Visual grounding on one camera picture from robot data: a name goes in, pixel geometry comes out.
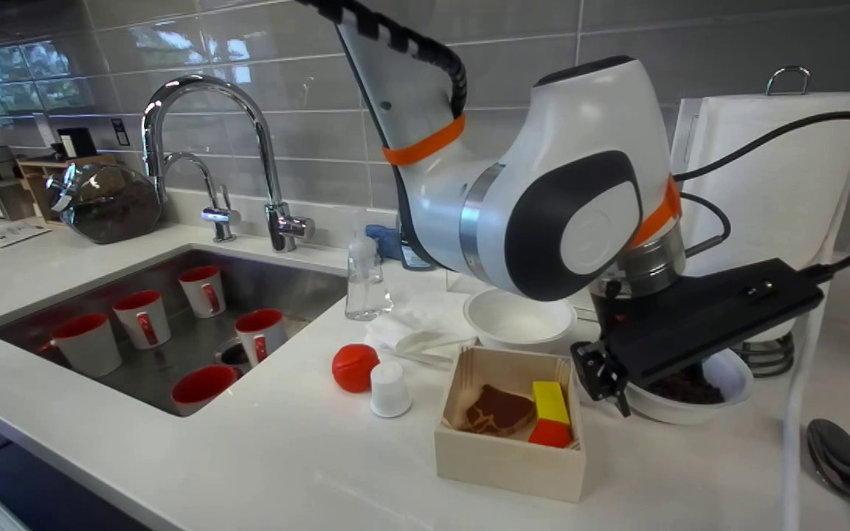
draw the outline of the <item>white bowl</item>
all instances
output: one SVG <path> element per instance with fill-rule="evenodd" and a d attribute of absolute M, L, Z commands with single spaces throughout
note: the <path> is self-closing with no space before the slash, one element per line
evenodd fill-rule
<path fill-rule="evenodd" d="M 633 410 L 656 420 L 667 420 L 667 425 L 705 425 L 715 416 L 724 416 L 727 410 L 749 398 L 754 370 L 739 353 L 732 351 L 712 353 L 709 359 L 704 359 L 701 367 L 704 367 L 704 376 L 721 388 L 724 395 L 721 404 L 673 400 L 673 398 L 665 398 L 643 385 L 630 382 L 625 391 L 630 391 Z"/>
<path fill-rule="evenodd" d="M 463 317 L 488 344 L 552 348 L 571 330 L 575 308 L 568 301 L 532 301 L 491 289 L 463 302 Z"/>

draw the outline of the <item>faucet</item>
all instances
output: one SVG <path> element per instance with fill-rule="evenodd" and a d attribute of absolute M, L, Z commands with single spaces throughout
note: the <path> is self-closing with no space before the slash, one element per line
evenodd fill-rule
<path fill-rule="evenodd" d="M 177 75 L 162 81 L 155 96 L 147 99 L 141 111 L 141 165 L 146 174 L 155 180 L 156 199 L 162 204 L 165 198 L 165 145 L 162 145 L 162 121 L 165 111 L 192 92 L 215 92 L 227 94 L 255 123 L 256 148 L 259 148 L 259 162 L 267 170 L 267 186 L 270 186 L 270 204 L 267 204 L 267 220 L 270 220 L 270 235 L 274 251 L 296 251 L 298 241 L 305 241 L 314 232 L 314 218 L 298 218 L 289 211 L 289 204 L 283 204 L 282 195 L 282 180 L 277 180 L 277 165 L 274 165 L 274 151 L 273 151 L 273 131 L 270 121 L 259 111 L 259 105 L 246 94 L 240 84 L 221 78 L 221 75 L 206 75 L 206 72 L 192 72 L 192 75 Z"/>
<path fill-rule="evenodd" d="M 237 235 L 230 232 L 230 224 L 240 220 L 240 211 L 230 210 L 230 198 L 227 198 L 224 180 L 215 180 L 212 170 L 209 170 L 209 165 L 206 165 L 205 159 L 199 159 L 196 153 L 187 153 L 187 151 L 169 153 L 169 156 L 165 156 L 165 168 L 172 168 L 172 165 L 180 162 L 180 159 L 189 159 L 189 162 L 199 168 L 199 174 L 202 174 L 202 180 L 205 180 L 205 186 L 206 186 L 206 195 L 209 195 L 212 205 L 205 205 L 205 210 L 202 210 L 202 218 L 215 226 L 215 241 L 230 241 L 230 239 L 237 239 Z"/>

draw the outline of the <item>red ball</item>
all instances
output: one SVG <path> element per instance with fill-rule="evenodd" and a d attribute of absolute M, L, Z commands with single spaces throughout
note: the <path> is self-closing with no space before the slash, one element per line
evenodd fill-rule
<path fill-rule="evenodd" d="M 375 348 L 363 341 L 342 344 L 330 361 L 335 381 L 349 391 L 370 391 L 370 373 L 375 366 Z"/>

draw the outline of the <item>orange ring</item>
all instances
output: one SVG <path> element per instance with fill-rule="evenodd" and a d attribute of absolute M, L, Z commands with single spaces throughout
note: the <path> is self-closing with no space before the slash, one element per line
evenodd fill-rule
<path fill-rule="evenodd" d="M 407 148 L 383 148 L 383 156 L 391 165 L 416 165 L 429 156 L 434 156 L 438 151 L 448 148 L 451 142 L 459 142 L 463 131 L 463 114 L 459 114 L 451 123 L 447 123 L 442 128 L 426 136 L 416 145 Z"/>
<path fill-rule="evenodd" d="M 680 195 L 680 186 L 673 182 L 673 176 L 667 176 L 665 199 L 658 204 L 658 210 L 649 218 L 642 220 L 630 246 L 642 246 L 643 241 L 658 235 L 658 230 L 665 230 L 667 220 L 673 220 L 673 218 L 681 218 L 681 195 Z"/>

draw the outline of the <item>stainless steel sink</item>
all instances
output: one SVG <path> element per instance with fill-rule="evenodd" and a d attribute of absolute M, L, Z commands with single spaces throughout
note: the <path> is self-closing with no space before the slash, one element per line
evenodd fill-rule
<path fill-rule="evenodd" d="M 184 269 L 205 261 L 221 266 L 227 308 L 215 317 L 196 317 L 177 282 Z M 156 351 L 137 351 L 109 308 L 115 298 L 138 289 L 162 289 L 172 338 Z M 255 307 L 274 307 L 287 314 L 289 338 L 342 294 L 345 276 L 336 273 L 187 246 L 0 314 L 0 338 L 73 370 L 59 351 L 47 348 L 51 332 L 71 314 L 107 313 L 125 361 L 112 373 L 91 381 L 177 413 L 169 395 L 184 373 L 221 361 L 218 356 L 240 356 L 234 338 L 237 314 Z"/>

